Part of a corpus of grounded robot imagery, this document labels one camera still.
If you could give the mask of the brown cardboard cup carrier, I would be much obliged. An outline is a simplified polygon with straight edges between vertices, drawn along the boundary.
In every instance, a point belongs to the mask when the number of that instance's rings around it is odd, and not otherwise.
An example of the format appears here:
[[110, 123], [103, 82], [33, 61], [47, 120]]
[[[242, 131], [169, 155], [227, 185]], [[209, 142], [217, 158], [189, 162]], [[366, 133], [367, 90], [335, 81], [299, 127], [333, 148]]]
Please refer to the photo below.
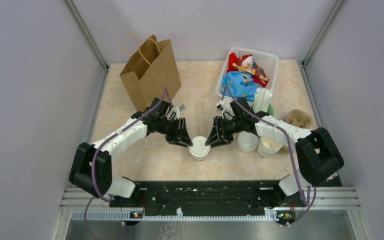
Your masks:
[[313, 124], [311, 116], [299, 109], [291, 110], [286, 115], [284, 121], [290, 125], [303, 129], [310, 129]]

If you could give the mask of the green straw holder cup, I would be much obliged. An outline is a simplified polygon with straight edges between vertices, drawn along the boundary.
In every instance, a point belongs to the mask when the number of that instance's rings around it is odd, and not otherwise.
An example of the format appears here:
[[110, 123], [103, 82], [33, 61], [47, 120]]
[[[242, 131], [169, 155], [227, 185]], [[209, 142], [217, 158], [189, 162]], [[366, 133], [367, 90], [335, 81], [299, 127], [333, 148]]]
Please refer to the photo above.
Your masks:
[[275, 115], [275, 110], [274, 110], [274, 107], [269, 104], [268, 107], [267, 107], [267, 113], [270, 115], [270, 116], [274, 116]]

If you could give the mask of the stack of white lids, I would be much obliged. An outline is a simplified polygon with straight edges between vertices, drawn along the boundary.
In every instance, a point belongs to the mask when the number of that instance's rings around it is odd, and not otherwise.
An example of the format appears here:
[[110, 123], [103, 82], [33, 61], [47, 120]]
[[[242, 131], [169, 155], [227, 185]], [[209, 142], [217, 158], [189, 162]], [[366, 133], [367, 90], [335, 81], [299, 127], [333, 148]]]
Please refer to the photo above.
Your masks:
[[237, 144], [241, 151], [251, 153], [257, 149], [259, 138], [253, 133], [243, 131], [238, 135]]

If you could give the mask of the blue snack packet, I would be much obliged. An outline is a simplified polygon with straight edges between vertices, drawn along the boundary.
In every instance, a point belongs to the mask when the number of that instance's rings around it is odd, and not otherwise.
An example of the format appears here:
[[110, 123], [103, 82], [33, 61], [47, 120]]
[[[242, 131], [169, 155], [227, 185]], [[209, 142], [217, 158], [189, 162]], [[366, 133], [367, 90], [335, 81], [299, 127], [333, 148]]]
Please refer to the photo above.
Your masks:
[[222, 88], [227, 87], [225, 94], [235, 98], [244, 97], [248, 102], [254, 102], [255, 93], [261, 85], [254, 82], [249, 73], [231, 71], [227, 72], [221, 79]]

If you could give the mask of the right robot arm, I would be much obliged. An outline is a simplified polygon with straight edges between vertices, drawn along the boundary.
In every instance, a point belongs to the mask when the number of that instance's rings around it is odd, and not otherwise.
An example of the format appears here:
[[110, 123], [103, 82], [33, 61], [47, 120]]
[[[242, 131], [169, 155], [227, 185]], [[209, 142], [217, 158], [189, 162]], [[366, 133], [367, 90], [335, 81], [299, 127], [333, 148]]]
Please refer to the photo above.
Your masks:
[[315, 130], [293, 126], [264, 111], [255, 113], [244, 97], [230, 102], [233, 117], [216, 116], [205, 144], [212, 148], [230, 144], [233, 135], [252, 133], [267, 138], [292, 151], [293, 172], [277, 184], [273, 200], [287, 206], [294, 194], [308, 186], [316, 186], [344, 166], [344, 159], [327, 129]]

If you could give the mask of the brown paper bag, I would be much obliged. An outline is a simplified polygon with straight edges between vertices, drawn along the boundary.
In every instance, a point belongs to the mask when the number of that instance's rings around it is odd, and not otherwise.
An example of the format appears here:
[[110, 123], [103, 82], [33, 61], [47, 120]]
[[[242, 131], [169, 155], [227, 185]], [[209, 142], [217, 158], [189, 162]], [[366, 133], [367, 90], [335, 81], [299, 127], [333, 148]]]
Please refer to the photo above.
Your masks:
[[[123, 45], [126, 37], [132, 37], [137, 44], [132, 55]], [[170, 39], [158, 41], [155, 35], [151, 35], [139, 41], [133, 34], [125, 34], [120, 47], [128, 62], [119, 76], [137, 111], [149, 107], [154, 98], [163, 95], [164, 90], [168, 92], [164, 97], [166, 102], [175, 97], [182, 84]]]

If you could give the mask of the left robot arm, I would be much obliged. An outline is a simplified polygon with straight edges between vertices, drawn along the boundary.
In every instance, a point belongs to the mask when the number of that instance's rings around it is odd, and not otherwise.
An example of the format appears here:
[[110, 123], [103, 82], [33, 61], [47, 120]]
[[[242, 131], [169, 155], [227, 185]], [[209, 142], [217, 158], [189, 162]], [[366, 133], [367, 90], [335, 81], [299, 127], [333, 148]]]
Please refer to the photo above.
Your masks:
[[93, 143], [81, 143], [75, 152], [68, 180], [74, 186], [110, 202], [121, 197], [129, 207], [140, 202], [138, 186], [126, 177], [113, 176], [114, 161], [135, 142], [152, 133], [165, 136], [172, 145], [191, 147], [186, 120], [180, 116], [184, 105], [172, 106], [155, 98], [146, 112], [134, 113], [127, 122], [110, 135]]

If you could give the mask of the red snack packet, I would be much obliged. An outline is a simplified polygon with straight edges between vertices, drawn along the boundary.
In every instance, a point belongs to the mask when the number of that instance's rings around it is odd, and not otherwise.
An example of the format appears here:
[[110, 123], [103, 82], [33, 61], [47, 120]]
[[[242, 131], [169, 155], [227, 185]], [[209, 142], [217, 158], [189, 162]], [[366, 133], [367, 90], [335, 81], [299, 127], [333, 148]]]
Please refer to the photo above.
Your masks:
[[253, 81], [263, 88], [265, 88], [270, 81], [265, 69], [257, 65], [252, 54], [237, 56], [234, 52], [230, 53], [226, 72], [248, 73], [251, 75]]

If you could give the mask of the stack of paper cups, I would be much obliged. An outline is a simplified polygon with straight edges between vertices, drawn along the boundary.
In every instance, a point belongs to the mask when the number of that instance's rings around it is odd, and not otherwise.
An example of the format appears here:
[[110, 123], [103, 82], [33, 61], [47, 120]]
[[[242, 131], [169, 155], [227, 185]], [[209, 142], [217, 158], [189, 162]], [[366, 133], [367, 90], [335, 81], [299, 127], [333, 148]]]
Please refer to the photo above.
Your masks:
[[276, 142], [275, 140], [267, 137], [260, 137], [257, 147], [257, 154], [261, 158], [272, 158], [280, 149], [283, 144]]

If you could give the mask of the white plastic basket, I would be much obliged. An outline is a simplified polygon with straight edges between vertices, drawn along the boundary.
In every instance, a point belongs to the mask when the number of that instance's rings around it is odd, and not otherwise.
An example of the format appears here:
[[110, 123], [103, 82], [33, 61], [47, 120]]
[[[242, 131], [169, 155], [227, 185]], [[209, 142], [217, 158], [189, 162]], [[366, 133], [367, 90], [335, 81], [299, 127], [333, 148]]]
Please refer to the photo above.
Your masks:
[[215, 93], [219, 97], [244, 97], [254, 102], [258, 89], [274, 93], [279, 58], [271, 53], [244, 47], [232, 47], [226, 60]]

